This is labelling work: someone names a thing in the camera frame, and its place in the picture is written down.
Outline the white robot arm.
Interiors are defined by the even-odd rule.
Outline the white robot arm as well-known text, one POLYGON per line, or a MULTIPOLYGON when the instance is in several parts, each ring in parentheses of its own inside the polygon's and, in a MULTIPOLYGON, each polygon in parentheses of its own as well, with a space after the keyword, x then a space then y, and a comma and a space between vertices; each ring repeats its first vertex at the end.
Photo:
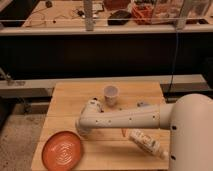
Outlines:
POLYGON ((168 171, 213 171, 213 99, 206 95, 111 112, 102 112, 99 101, 89 100, 76 130, 85 136, 101 128, 168 129, 168 171))

